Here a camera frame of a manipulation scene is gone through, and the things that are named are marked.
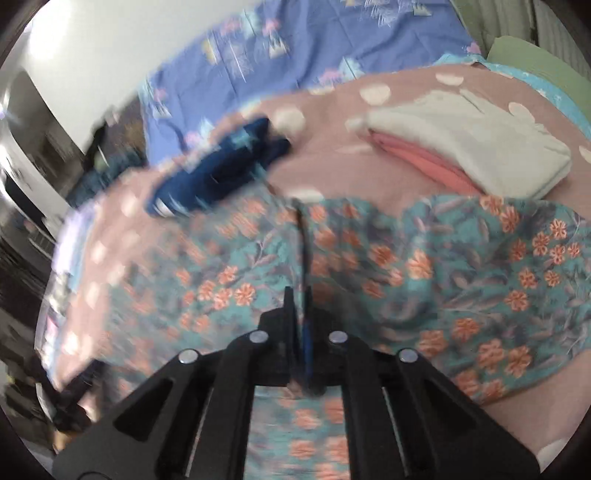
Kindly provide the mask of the teal floral shirt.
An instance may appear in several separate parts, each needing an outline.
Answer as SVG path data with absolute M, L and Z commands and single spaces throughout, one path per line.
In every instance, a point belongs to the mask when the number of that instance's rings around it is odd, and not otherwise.
M 539 458 L 590 405 L 590 224 L 554 202 L 435 196 L 390 215 L 252 187 L 150 220 L 110 279 L 98 355 L 117 397 L 249 332 L 290 287 L 372 348 L 418 350 Z

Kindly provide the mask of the pink polka dot blanket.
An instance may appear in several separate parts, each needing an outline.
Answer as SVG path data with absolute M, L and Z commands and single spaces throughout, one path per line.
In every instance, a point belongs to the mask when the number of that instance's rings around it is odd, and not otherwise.
M 524 106 L 536 123 L 570 148 L 573 163 L 568 176 L 541 199 L 460 195 L 370 144 L 349 126 L 349 121 L 372 109 L 411 103 L 433 90 L 458 93 L 463 89 L 513 114 L 518 105 Z M 225 135 L 260 117 L 270 119 L 271 134 L 290 140 L 290 153 L 211 209 L 169 218 L 146 213 L 145 205 L 161 182 L 182 167 L 197 165 Z M 259 186 L 301 203 L 360 199 L 390 215 L 398 215 L 416 202 L 435 196 L 549 201 L 568 207 L 590 224 L 590 142 L 567 117 L 524 82 L 480 66 L 443 65 L 370 75 L 335 87 L 256 103 L 221 120 L 204 147 L 156 167 L 126 171 L 82 212 L 89 219 L 90 228 L 79 248 L 82 257 L 79 282 L 68 294 L 65 317 L 58 325 L 53 343 L 42 355 L 50 379 L 60 387 L 93 359 L 107 364 L 104 391 L 85 400 L 92 418 L 99 418 L 113 401 L 124 398 L 143 381 L 127 395 L 117 397 L 112 366 L 100 359 L 98 347 L 105 331 L 110 277 L 131 259 L 140 245 L 141 235 L 148 230 L 149 221 L 189 219 Z

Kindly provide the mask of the navy star garment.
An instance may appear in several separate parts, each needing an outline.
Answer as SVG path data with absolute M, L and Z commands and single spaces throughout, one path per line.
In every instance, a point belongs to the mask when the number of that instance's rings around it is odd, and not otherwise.
M 211 209 L 290 153 L 290 140 L 270 133 L 260 117 L 225 135 L 197 165 L 182 167 L 161 182 L 145 205 L 152 217 L 188 216 Z

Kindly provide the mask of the dark teal fuzzy blanket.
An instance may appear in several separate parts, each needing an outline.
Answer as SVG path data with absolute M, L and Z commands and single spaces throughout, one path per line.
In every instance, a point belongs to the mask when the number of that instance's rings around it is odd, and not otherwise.
M 146 165 L 146 158 L 138 149 L 115 153 L 107 158 L 106 167 L 84 173 L 66 195 L 65 201 L 71 208 L 78 208 L 106 191 L 127 170 L 145 168 Z

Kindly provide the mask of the cream folded garment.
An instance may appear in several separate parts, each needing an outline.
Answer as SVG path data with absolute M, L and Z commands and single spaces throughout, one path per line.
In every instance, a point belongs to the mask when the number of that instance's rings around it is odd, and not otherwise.
M 573 163 L 570 148 L 524 106 L 513 114 L 465 89 L 372 109 L 349 126 L 365 140 L 373 130 L 417 143 L 460 167 L 483 194 L 499 197 L 541 199 Z

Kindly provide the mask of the blue tree pattern pillow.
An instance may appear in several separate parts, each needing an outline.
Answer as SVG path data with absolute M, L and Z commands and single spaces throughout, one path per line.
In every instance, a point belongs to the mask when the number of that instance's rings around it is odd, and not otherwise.
M 204 147 L 225 115 L 257 100 L 479 51 L 449 1 L 263 1 L 147 77 L 139 95 L 147 160 Z

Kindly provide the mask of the light blue bed sheet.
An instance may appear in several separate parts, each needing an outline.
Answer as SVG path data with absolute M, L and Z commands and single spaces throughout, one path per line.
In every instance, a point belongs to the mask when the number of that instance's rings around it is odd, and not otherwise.
M 590 138 L 590 120 L 586 119 L 584 114 L 568 96 L 546 80 L 540 79 L 514 67 L 492 63 L 482 55 L 478 54 L 459 56 L 446 53 L 434 63 L 434 66 L 443 65 L 480 65 L 496 74 L 524 82 L 556 107 L 565 117 L 575 124 L 587 138 Z

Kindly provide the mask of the green pillow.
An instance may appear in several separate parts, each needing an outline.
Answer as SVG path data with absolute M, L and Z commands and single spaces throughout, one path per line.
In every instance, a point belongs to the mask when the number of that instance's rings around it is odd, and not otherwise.
M 487 60 L 550 82 L 590 120 L 590 81 L 548 51 L 516 37 L 502 36 L 494 41 Z

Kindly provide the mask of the white pleated curtain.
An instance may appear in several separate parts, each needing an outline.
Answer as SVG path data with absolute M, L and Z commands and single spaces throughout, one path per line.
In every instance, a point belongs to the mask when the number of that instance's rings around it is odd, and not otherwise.
M 590 23 L 569 2 L 453 0 L 451 4 L 483 54 L 489 53 L 497 38 L 512 36 L 590 77 Z

